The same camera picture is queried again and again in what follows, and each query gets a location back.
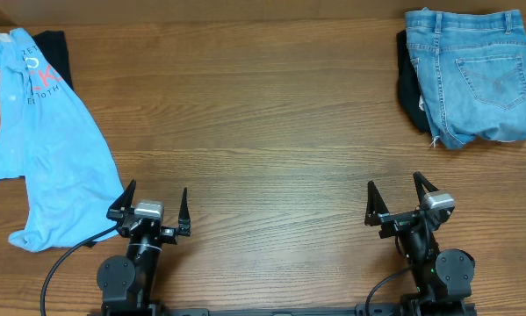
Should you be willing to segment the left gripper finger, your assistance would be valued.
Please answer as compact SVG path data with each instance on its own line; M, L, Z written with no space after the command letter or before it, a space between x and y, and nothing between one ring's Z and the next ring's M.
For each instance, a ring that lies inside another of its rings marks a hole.
M181 199L181 205L179 209L179 215L178 215L178 225L179 226L190 226L191 225L191 217L189 213L188 208L188 202L187 202L187 188L184 187L183 195Z
M111 204L109 210L114 212L123 212L132 207L133 194L136 188L136 181L133 179L124 192Z

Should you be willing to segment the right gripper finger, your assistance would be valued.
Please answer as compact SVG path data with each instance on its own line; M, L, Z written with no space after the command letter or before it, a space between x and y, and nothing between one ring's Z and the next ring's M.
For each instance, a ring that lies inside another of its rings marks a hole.
M432 192L437 192L439 189L432 184L420 171L413 173L414 186L418 200L421 205L426 205L431 198Z
M367 219L379 219L390 214L377 186L373 181L367 183L367 206L365 215Z

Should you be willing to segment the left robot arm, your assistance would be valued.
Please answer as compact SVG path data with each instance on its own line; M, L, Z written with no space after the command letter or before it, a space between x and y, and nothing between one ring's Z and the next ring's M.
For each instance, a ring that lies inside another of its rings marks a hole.
M180 236L191 235L187 191L183 191L176 227L163 224L164 203L139 201L133 205L136 182L132 181L109 207L106 217L117 233L128 239L124 255L106 259L98 268L103 315L164 315L166 307L151 298L159 257L164 244L176 245Z

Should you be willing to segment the light blue t-shirt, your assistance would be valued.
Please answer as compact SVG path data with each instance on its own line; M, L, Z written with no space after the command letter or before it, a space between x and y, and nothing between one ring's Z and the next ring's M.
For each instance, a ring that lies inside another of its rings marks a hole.
M79 96L22 29L0 32L0 181L25 180L29 212L11 245L30 252L112 237L122 193L107 142Z

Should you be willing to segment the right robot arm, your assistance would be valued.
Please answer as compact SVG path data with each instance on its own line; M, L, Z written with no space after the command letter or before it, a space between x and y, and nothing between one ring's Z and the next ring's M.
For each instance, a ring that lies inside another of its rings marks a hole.
M476 316L471 282L475 261L461 249L442 251L434 232L455 209L454 197L439 190L422 173L413 173L418 206L409 212L391 214L373 181L367 183L364 223L379 226L379 237L393 237L406 268L376 284L366 300L355 306L356 315ZM406 273L413 276L415 293L404 294L397 304L373 304L373 295L384 285Z

